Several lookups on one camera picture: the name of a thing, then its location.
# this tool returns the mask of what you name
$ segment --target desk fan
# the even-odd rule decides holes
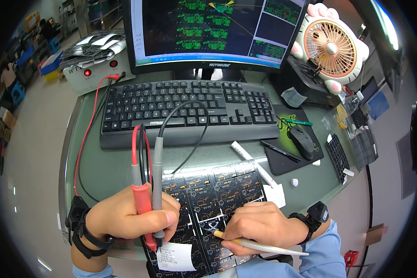
[[[305,62],[312,58],[329,92],[338,95],[342,85],[359,75],[369,48],[339,19],[335,9],[317,3],[309,4],[290,54]]]

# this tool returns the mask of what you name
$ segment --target glass desk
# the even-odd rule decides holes
[[[264,73],[245,72],[248,83],[260,84]],[[173,80],[172,72],[156,72],[137,75],[130,81],[120,82],[120,85]],[[265,79],[264,86],[267,88],[273,104],[282,104],[281,97],[275,92],[273,86]],[[98,102],[105,90],[102,89],[98,96]],[[59,174],[59,212],[62,220],[62,233],[65,243],[68,243],[68,231],[63,220],[70,209],[71,200],[74,196],[74,165],[77,153],[82,143],[86,128],[88,127],[94,106],[95,93],[91,92],[78,98],[74,111],[68,124],[65,141],[63,144],[62,158]],[[307,208],[317,201],[328,203],[352,180],[348,177],[345,185],[341,184],[335,173],[334,166],[325,148],[327,135],[337,134],[350,164],[350,170],[357,174],[356,158],[352,151],[349,136],[346,130],[336,127],[328,131],[324,128],[321,119],[327,113],[320,108],[304,108],[308,120],[313,123],[313,131],[320,142],[324,154],[320,166],[308,164],[297,170],[274,176],[271,174],[269,164],[263,146],[259,141],[240,142],[241,146],[270,174],[273,179],[283,185],[286,206],[281,211],[287,216],[292,212],[305,212]],[[82,151],[80,175],[83,186],[91,196],[98,200],[108,198],[123,188],[131,185],[131,150],[102,150],[99,146],[99,132],[102,112],[98,120],[89,131],[87,142]],[[200,170],[216,166],[222,166],[243,160],[239,154],[230,147],[231,143],[202,145],[199,146],[192,157],[182,167],[182,171]],[[166,147],[163,151],[163,169],[165,174],[171,173],[191,152],[193,146]],[[299,186],[290,184],[292,178],[297,178]],[[96,202],[85,194],[79,183],[77,192],[83,197],[89,206]],[[146,260],[139,239],[129,242],[118,242],[112,248],[110,256],[126,259]]]

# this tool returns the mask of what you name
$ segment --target space bar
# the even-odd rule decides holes
[[[154,120],[132,120],[131,127],[144,124],[146,129],[158,129],[161,127],[165,119],[154,119]],[[185,126],[184,118],[171,118],[167,122],[167,127],[181,127]]]

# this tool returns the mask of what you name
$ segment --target black stand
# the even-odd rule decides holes
[[[176,70],[174,72],[175,80],[196,79],[199,69],[196,69],[196,75],[193,69]],[[201,80],[211,80],[215,69],[202,69]],[[247,82],[243,72],[238,69],[222,69],[222,78],[219,81]]]

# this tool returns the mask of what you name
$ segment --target plastic bottle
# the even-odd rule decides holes
[[[331,130],[335,124],[339,124],[342,129],[347,128],[347,117],[356,111],[362,99],[363,94],[360,91],[353,96],[346,97],[344,101],[323,117],[324,127]]]

